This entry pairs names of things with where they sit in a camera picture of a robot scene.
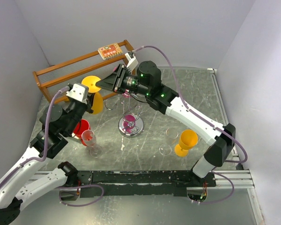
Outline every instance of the metal base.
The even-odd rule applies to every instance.
[[[121,118],[118,121],[118,129],[121,135],[123,135],[124,137],[128,137],[128,138],[137,137],[144,130],[144,121],[141,119],[141,117],[138,117],[138,119],[135,121],[135,127],[131,129],[130,132],[126,132],[124,127],[124,120],[123,118]]]
[[[115,195],[173,195],[187,196],[187,188],[202,188],[206,181],[215,187],[214,175],[210,172],[198,179],[191,171],[79,171],[81,183],[97,184],[104,188],[105,196]],[[98,188],[81,189],[80,198],[101,195]]]

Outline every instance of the wooden dish rack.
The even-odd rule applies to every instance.
[[[123,54],[108,60],[103,60],[99,52],[95,51],[40,71],[34,71],[33,75],[38,88],[45,98],[51,102],[55,93],[68,83],[81,83],[84,77],[90,75],[104,79],[112,73],[113,68],[119,64],[119,61],[123,61],[126,65],[128,64],[125,53],[132,51],[133,47],[127,40],[119,42],[118,45],[126,48],[122,48]],[[104,96],[103,99],[113,95],[109,94]],[[56,99],[55,103],[67,100],[68,98],[64,94]]]

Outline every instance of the red cup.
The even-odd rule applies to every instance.
[[[89,122],[85,119],[82,119],[81,122],[77,124],[73,133],[81,139],[81,135],[85,130],[90,130]]]
[[[81,144],[83,144],[84,146],[87,147],[87,145],[84,143],[84,141],[82,139],[80,139],[80,140],[81,140]]]

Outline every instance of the wooden rack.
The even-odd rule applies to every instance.
[[[127,51],[133,50],[133,47],[131,46],[131,44],[127,40],[124,40],[124,41],[118,43],[118,45],[124,46]],[[85,73],[91,72],[91,71],[99,69],[101,67],[105,67],[105,66],[107,66],[111,63],[114,63],[114,62],[117,62],[117,61],[120,61],[120,60],[122,60],[127,65],[128,60],[125,57],[125,51],[123,51],[123,52],[124,53],[122,55],[116,56],[116,57],[108,59],[108,60],[102,60],[102,61],[100,61],[96,64],[93,64],[93,65],[87,66],[85,68],[73,71],[69,74],[66,74],[66,75],[63,75],[63,74],[59,75],[58,74],[59,77],[57,77],[57,78],[55,78],[54,76],[51,77],[50,72],[52,72],[54,70],[64,68],[64,67],[68,67],[70,65],[74,65],[77,62],[89,59],[91,57],[101,57],[99,55],[99,52],[95,51],[95,52],[80,56],[78,58],[75,58],[75,59],[72,59],[72,60],[69,60],[69,61],[66,61],[66,62],[62,62],[60,64],[57,64],[57,65],[54,65],[54,66],[51,66],[51,67],[48,67],[46,69],[42,69],[40,71],[34,71],[33,75],[34,75],[34,78],[37,82],[38,88],[41,90],[42,94],[46,97],[46,99],[49,102],[51,102],[54,94],[50,93],[48,89],[50,87],[53,87],[54,85],[60,84],[62,82],[65,82],[65,81],[70,80],[70,79],[75,78],[75,77],[83,76],[83,74],[85,74]],[[45,82],[41,82],[42,76],[45,76],[45,75],[47,75],[47,77],[46,77],[47,80]],[[110,97],[110,94],[107,95],[107,96],[104,96],[103,99],[106,99],[108,97]],[[62,96],[62,97],[59,97],[55,101],[55,103],[58,103],[58,102],[61,102],[61,101],[66,101],[66,100],[67,100],[67,97]]]

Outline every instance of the cable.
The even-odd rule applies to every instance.
[[[76,134],[73,137],[76,137],[77,133],[80,131],[80,128],[81,128],[81,120],[79,120],[79,128],[78,128]]]
[[[24,165],[26,165],[28,162],[30,162],[31,160],[36,160],[39,162],[44,162],[46,160],[47,157],[47,152],[48,152],[48,135],[49,135],[49,122],[50,122],[50,118],[51,118],[51,111],[52,111],[52,106],[54,105],[54,102],[56,100],[56,98],[62,94],[63,92],[68,91],[70,88],[68,86],[60,89],[52,98],[49,107],[48,107],[48,112],[47,112],[47,116],[46,116],[46,122],[45,122],[45,135],[44,135],[44,153],[43,153],[43,157],[39,158],[39,157],[31,157],[26,159],[24,162],[20,163],[14,170],[12,170],[4,179],[3,181],[0,183],[0,188],[3,187],[3,185],[5,185],[12,177],[13,175],[19,170],[21,169]]]
[[[100,188],[102,190],[101,192],[101,195],[94,201],[90,202],[90,203],[87,203],[87,204],[82,204],[82,205],[73,205],[73,204],[67,204],[67,203],[64,203],[62,200],[61,200],[61,193],[59,193],[59,200],[60,200],[60,203],[65,205],[65,206],[71,206],[71,207],[84,207],[84,206],[88,206],[88,205],[91,205],[91,204],[94,204],[96,202],[98,202],[99,200],[101,200],[103,198],[103,195],[104,195],[104,188],[100,185],[97,185],[97,184],[89,184],[89,185],[84,185],[84,186],[78,186],[78,187],[59,187],[58,189],[65,189],[65,190],[71,190],[71,189],[75,189],[75,188]]]
[[[134,96],[131,94],[131,92],[130,92],[130,91],[129,91],[128,93],[129,93],[129,94],[130,94],[130,96],[131,96],[133,99],[135,99],[136,101],[138,101],[138,102],[142,102],[142,103],[147,103],[147,102],[143,102],[143,101],[138,100],[136,97],[134,97]]]
[[[193,111],[192,109],[190,109],[190,108],[188,107],[188,105],[186,104],[186,102],[185,102],[185,100],[184,100],[184,98],[183,98],[183,96],[182,96],[182,93],[181,93],[181,90],[180,90],[180,87],[179,87],[179,83],[178,83],[178,80],[177,80],[177,77],[176,77],[175,70],[174,70],[174,68],[173,68],[173,66],[172,66],[172,64],[171,64],[171,62],[170,62],[170,60],[169,60],[169,58],[168,58],[159,48],[157,48],[157,47],[155,47],[155,46],[152,46],[152,45],[146,45],[146,46],[139,47],[139,48],[133,50],[133,52],[135,53],[135,52],[137,52],[137,51],[139,51],[139,50],[141,50],[141,49],[143,49],[143,48],[154,48],[154,49],[156,49],[157,51],[159,51],[159,52],[164,56],[164,58],[167,60],[169,66],[170,66],[170,68],[171,68],[171,71],[172,71],[172,73],[173,73],[174,79],[175,79],[177,92],[178,92],[178,94],[179,94],[179,96],[180,96],[180,99],[181,99],[183,105],[187,108],[187,110],[190,111],[192,114],[194,114],[194,115],[195,115],[196,117],[198,117],[199,119],[201,119],[202,121],[204,121],[205,123],[207,123],[207,124],[208,124],[209,126],[211,126],[212,128],[214,128],[214,129],[220,131],[222,134],[224,134],[225,136],[227,136],[228,138],[230,138],[234,143],[236,143],[236,144],[240,147],[240,149],[241,149],[242,152],[244,153],[244,159],[243,159],[243,160],[240,160],[240,161],[226,160],[225,162],[228,162],[228,163],[244,163],[244,162],[246,162],[246,161],[248,160],[248,154],[247,154],[246,150],[244,149],[244,147],[241,145],[241,143],[238,142],[238,140],[236,140],[234,137],[232,137],[231,135],[229,135],[227,132],[225,132],[225,131],[221,130],[220,128],[216,127],[214,124],[212,124],[211,122],[209,122],[208,120],[206,120],[205,118],[203,118],[202,116],[200,116],[199,114],[197,114],[195,111]]]
[[[222,174],[220,174],[220,173],[217,173],[217,172],[214,172],[214,171],[212,171],[212,173],[214,173],[214,174],[216,174],[216,175],[218,175],[218,176],[221,176],[221,177],[225,178],[227,181],[230,182],[230,184],[231,184],[231,186],[232,186],[232,190],[231,190],[230,194],[227,195],[226,197],[222,198],[222,199],[214,200],[214,201],[211,201],[211,202],[198,202],[198,201],[193,201],[193,200],[192,200],[192,203],[196,202],[196,203],[198,203],[199,205],[201,205],[201,204],[204,204],[204,205],[215,204],[215,203],[220,203],[220,202],[222,202],[222,201],[224,201],[224,200],[230,198],[230,197],[233,195],[234,190],[235,190],[235,187],[234,187],[234,184],[233,184],[232,180],[230,180],[228,177],[226,177],[226,176],[224,176],[224,175],[222,175]]]
[[[241,145],[241,143],[238,142],[238,140],[236,140],[234,137],[232,137],[231,135],[229,135],[227,132],[225,132],[225,131],[219,129],[218,127],[215,127],[214,124],[212,124],[211,122],[209,122],[208,120],[206,120],[205,118],[203,118],[202,116],[200,116],[199,114],[197,114],[195,111],[193,111],[192,109],[190,109],[190,108],[188,107],[187,103],[185,102],[185,100],[184,100],[184,98],[183,98],[183,96],[182,96],[182,92],[181,92],[180,87],[179,87],[179,83],[178,83],[178,80],[177,80],[177,77],[176,77],[175,70],[174,70],[174,68],[173,68],[173,66],[172,66],[172,64],[171,64],[171,62],[170,62],[170,60],[169,60],[169,58],[163,53],[163,51],[161,51],[159,48],[157,48],[157,47],[155,47],[155,46],[146,45],[146,46],[142,46],[142,47],[139,47],[139,48],[133,50],[133,52],[136,53],[137,51],[139,51],[139,50],[141,50],[141,49],[143,49],[143,48],[154,48],[154,49],[156,49],[157,51],[159,51],[159,52],[161,53],[161,55],[163,55],[164,58],[167,60],[169,66],[170,66],[170,69],[171,69],[171,71],[172,71],[172,73],[173,73],[174,79],[175,79],[177,92],[178,92],[178,94],[179,94],[179,96],[180,96],[180,99],[181,99],[183,105],[187,108],[187,110],[190,111],[192,114],[194,114],[194,115],[195,115],[196,117],[198,117],[199,119],[201,119],[202,121],[204,121],[205,123],[207,123],[208,125],[210,125],[212,128],[214,128],[214,129],[220,131],[222,134],[226,135],[228,138],[230,138],[232,141],[234,141],[234,143],[236,143],[236,144],[240,147],[240,149],[242,150],[242,152],[244,153],[244,159],[243,159],[243,160],[240,160],[240,161],[226,160],[225,162],[228,162],[228,163],[244,163],[244,162],[246,162],[246,161],[248,160],[248,154],[247,154],[246,150],[244,149],[244,147]],[[228,196],[226,196],[226,197],[223,198],[223,199],[216,200],[216,201],[212,201],[212,202],[202,202],[202,204],[219,203],[219,202],[221,202],[221,201],[224,201],[224,200],[230,198],[230,197],[233,195],[233,193],[234,193],[234,185],[233,185],[233,182],[232,182],[228,177],[225,177],[224,175],[221,175],[221,174],[219,174],[219,173],[216,173],[216,172],[214,172],[213,170],[212,170],[212,172],[213,172],[214,174],[217,174],[217,175],[222,176],[222,177],[224,177],[225,179],[227,179],[227,180],[231,183],[231,185],[232,185],[232,191],[231,191],[231,193],[230,193]]]

